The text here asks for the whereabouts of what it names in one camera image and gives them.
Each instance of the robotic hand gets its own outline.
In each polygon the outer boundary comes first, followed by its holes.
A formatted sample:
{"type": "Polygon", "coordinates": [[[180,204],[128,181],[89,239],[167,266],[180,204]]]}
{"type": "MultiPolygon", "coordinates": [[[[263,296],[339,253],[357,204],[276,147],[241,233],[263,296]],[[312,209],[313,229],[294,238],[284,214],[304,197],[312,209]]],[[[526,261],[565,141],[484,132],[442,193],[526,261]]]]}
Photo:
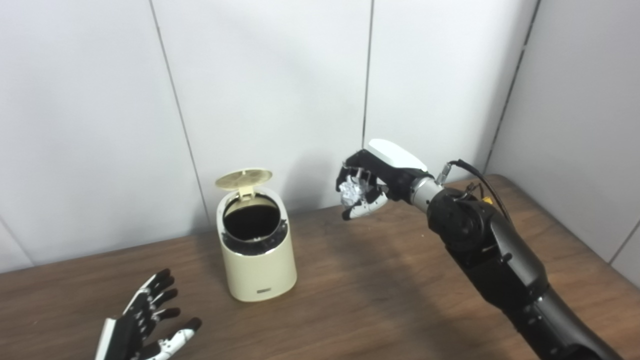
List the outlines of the robotic hand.
{"type": "Polygon", "coordinates": [[[476,290],[509,318],[540,359],[622,360],[554,291],[544,265],[516,232],[498,194],[468,163],[450,161],[435,179],[414,155],[374,139],[344,162],[336,191],[346,206],[344,220],[372,213],[387,198],[425,213],[429,228],[476,290]],[[473,187],[462,192],[442,186],[453,165],[480,178],[501,212],[475,198],[473,187]]]}
{"type": "Polygon", "coordinates": [[[180,315],[177,307],[158,310],[178,295],[177,289],[165,291],[173,282],[169,269],[162,270],[136,291],[119,319],[107,318],[95,360],[166,360],[180,350],[200,328],[200,319],[192,318],[167,338],[143,346],[158,322],[180,315]]]}

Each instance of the robot finger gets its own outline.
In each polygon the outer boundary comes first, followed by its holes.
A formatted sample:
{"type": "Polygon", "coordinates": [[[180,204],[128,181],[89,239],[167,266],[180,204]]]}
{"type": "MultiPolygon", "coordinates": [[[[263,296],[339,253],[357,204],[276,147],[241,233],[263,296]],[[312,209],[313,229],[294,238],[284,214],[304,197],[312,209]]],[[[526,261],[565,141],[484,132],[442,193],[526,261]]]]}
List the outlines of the robot finger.
{"type": "Polygon", "coordinates": [[[160,295],[156,296],[156,298],[151,302],[152,310],[161,307],[162,304],[173,299],[176,296],[178,296],[178,289],[171,289],[160,293],[160,295]]]}
{"type": "Polygon", "coordinates": [[[169,276],[166,279],[163,279],[154,288],[151,289],[150,296],[152,297],[152,299],[154,299],[162,291],[164,291],[165,289],[167,289],[169,286],[173,285],[174,283],[175,283],[175,279],[173,278],[173,276],[169,276]]]}
{"type": "Polygon", "coordinates": [[[166,339],[143,347],[140,351],[140,360],[169,359],[195,335],[201,325],[202,321],[199,318],[192,318],[180,330],[169,335],[166,339]]]}
{"type": "Polygon", "coordinates": [[[143,288],[153,289],[159,283],[163,282],[165,279],[169,278],[170,276],[171,276],[171,270],[164,269],[154,274],[152,277],[150,277],[149,280],[147,280],[140,289],[143,289],[143,288]]]}
{"type": "Polygon", "coordinates": [[[180,315],[180,309],[177,307],[172,307],[171,309],[162,309],[160,311],[156,311],[151,319],[155,322],[161,322],[165,319],[176,318],[180,315]]]}

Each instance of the black finger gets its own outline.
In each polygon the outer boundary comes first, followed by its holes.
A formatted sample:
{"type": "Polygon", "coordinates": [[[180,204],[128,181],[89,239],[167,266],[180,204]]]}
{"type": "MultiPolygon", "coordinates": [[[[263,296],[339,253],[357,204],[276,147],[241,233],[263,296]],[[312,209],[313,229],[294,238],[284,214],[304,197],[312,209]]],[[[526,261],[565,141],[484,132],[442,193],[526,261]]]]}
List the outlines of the black finger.
{"type": "Polygon", "coordinates": [[[153,332],[153,330],[156,328],[156,322],[155,321],[151,321],[148,324],[146,324],[144,326],[144,328],[142,328],[141,333],[142,333],[142,339],[146,340],[149,335],[151,335],[151,333],[153,332]]]}
{"type": "Polygon", "coordinates": [[[162,282],[163,280],[165,280],[166,278],[168,278],[171,275],[171,270],[169,269],[164,269],[160,272],[155,273],[152,277],[149,278],[149,280],[147,280],[144,285],[142,286],[142,288],[149,288],[149,289],[153,289],[155,288],[160,282],[162,282]]]}
{"type": "Polygon", "coordinates": [[[202,326],[202,320],[199,318],[192,318],[187,321],[186,324],[182,327],[183,329],[191,329],[193,331],[198,331],[198,329],[202,326]]]}
{"type": "Polygon", "coordinates": [[[157,309],[160,306],[162,306],[162,304],[173,299],[176,296],[178,296],[178,289],[171,289],[171,290],[165,291],[164,293],[160,293],[160,295],[156,296],[156,298],[151,302],[151,304],[155,306],[157,309]]]}
{"type": "Polygon", "coordinates": [[[162,320],[165,319],[171,319],[171,318],[176,318],[180,315],[180,309],[177,307],[172,307],[171,309],[163,309],[160,311],[156,311],[153,316],[151,316],[151,319],[155,320],[156,322],[161,322],[162,320]]]}
{"type": "Polygon", "coordinates": [[[167,340],[173,339],[173,337],[181,330],[191,330],[193,332],[196,332],[201,326],[202,326],[202,320],[200,320],[199,318],[192,318],[191,320],[187,321],[187,323],[184,324],[184,326],[182,326],[182,328],[180,328],[178,331],[174,331],[171,334],[169,334],[169,336],[167,336],[166,339],[167,340]]]}
{"type": "Polygon", "coordinates": [[[151,289],[151,293],[149,294],[152,298],[155,298],[156,296],[158,296],[158,294],[160,294],[162,291],[164,291],[165,289],[167,289],[169,286],[173,285],[175,283],[175,279],[173,278],[173,276],[169,276],[167,279],[162,280],[161,282],[158,283],[158,285],[156,285],[155,288],[151,289]]]}

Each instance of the black cable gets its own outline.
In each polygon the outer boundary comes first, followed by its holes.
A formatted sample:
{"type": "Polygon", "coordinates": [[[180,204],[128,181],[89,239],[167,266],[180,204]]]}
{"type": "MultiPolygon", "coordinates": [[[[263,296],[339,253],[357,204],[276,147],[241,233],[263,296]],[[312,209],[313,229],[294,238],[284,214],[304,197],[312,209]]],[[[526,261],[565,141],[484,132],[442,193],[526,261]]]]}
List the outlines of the black cable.
{"type": "Polygon", "coordinates": [[[511,217],[509,216],[509,213],[507,212],[507,209],[504,207],[504,203],[502,202],[502,199],[500,199],[500,197],[498,196],[498,193],[491,186],[491,184],[486,180],[484,175],[482,175],[482,173],[480,173],[480,171],[478,171],[478,169],[476,169],[473,165],[471,165],[470,163],[465,162],[462,159],[453,160],[453,161],[450,161],[449,163],[451,165],[456,165],[457,167],[465,169],[466,171],[470,172],[472,175],[474,175],[478,179],[480,179],[480,181],[482,181],[483,184],[486,186],[487,190],[489,190],[491,195],[493,195],[493,198],[495,199],[496,203],[498,204],[498,207],[502,211],[502,214],[504,215],[504,218],[507,219],[508,222],[513,223],[513,221],[511,221],[511,217]]]}

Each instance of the fingertip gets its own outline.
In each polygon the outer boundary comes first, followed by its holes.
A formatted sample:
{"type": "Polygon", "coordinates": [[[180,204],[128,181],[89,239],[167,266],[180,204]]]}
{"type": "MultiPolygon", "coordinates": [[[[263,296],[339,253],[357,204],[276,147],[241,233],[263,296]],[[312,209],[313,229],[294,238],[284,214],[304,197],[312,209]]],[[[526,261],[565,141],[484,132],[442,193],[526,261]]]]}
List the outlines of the fingertip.
{"type": "Polygon", "coordinates": [[[184,324],[185,329],[191,329],[193,331],[197,331],[202,326],[202,320],[200,318],[192,318],[186,324],[184,324]]]}
{"type": "Polygon", "coordinates": [[[169,275],[171,275],[171,270],[169,270],[168,268],[161,270],[160,272],[158,272],[156,274],[156,276],[160,279],[163,279],[165,277],[168,277],[169,275]]]}

